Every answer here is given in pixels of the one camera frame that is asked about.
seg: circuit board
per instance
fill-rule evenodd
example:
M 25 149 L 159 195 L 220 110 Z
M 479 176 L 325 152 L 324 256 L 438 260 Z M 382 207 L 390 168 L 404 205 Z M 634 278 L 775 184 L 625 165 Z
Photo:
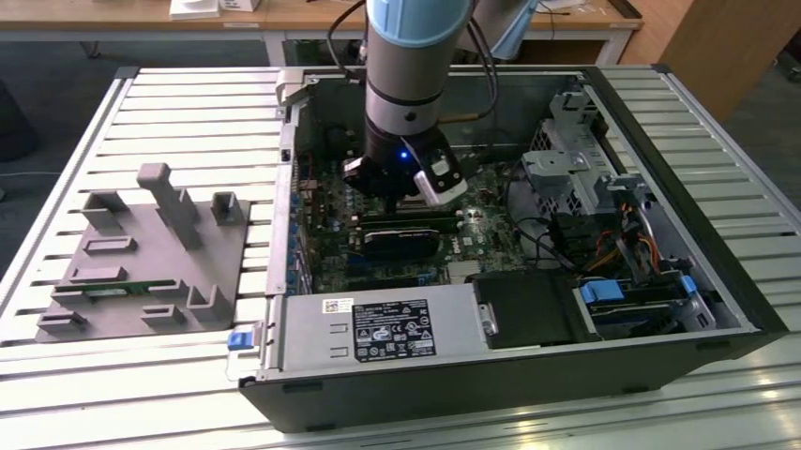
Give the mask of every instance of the circuit board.
M 407 199 L 398 213 L 451 211 L 458 216 L 458 232 L 439 235 L 435 254 L 422 260 L 368 262 L 352 251 L 354 232 L 347 227 L 354 214 L 368 218 L 383 214 L 383 201 L 362 196 L 342 181 L 335 167 L 301 184 L 305 205 L 308 254 L 315 293 L 430 286 L 462 282 L 448 267 L 474 272 L 519 269 L 526 255 L 512 237 L 506 208 L 500 203 L 503 167 L 487 166 L 470 180 L 468 191 L 455 202 L 428 208 Z

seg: table leg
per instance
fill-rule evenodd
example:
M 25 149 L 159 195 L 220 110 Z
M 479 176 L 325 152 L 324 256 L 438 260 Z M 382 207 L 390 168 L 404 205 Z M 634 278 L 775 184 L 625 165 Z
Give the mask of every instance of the table leg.
M 284 54 L 284 41 L 287 40 L 287 33 L 283 31 L 265 31 L 261 34 L 261 40 L 264 41 L 264 47 L 267 48 L 269 65 L 273 67 L 285 66 L 287 55 Z
M 598 59 L 595 60 L 598 66 L 609 66 L 618 63 L 630 37 L 631 30 L 622 29 L 611 32 L 610 39 L 605 42 Z
M 84 53 L 87 54 L 88 59 L 97 59 L 100 57 L 100 42 L 96 40 L 92 42 L 80 41 L 79 42 L 81 49 L 84 49 Z

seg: wooden cabinet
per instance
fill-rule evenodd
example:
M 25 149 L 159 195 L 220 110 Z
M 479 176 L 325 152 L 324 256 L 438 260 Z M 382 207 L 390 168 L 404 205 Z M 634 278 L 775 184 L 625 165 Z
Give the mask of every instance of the wooden cabinet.
M 801 27 L 799 0 L 630 0 L 645 25 L 621 64 L 670 66 L 718 121 Z

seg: power supply label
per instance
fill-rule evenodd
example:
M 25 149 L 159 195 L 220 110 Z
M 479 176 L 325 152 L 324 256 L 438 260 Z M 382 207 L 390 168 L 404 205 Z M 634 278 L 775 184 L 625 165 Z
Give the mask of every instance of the power supply label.
M 436 354 L 428 300 L 352 305 L 351 314 L 359 363 Z

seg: aluminum slotted table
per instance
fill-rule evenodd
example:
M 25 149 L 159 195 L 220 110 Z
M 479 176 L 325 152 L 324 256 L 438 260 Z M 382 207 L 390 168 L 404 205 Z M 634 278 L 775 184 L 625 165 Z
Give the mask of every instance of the aluminum slotted table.
M 801 439 L 798 212 L 674 77 L 650 67 L 603 71 L 791 330 L 749 356 L 646 394 L 284 435 L 229 380 L 228 332 L 36 344 L 50 285 L 87 226 L 76 210 L 93 189 L 149 203 L 135 184 L 143 162 L 168 163 L 193 199 L 231 190 L 255 202 L 235 320 L 263 319 L 279 70 L 120 71 L 0 284 L 2 448 L 711 449 Z

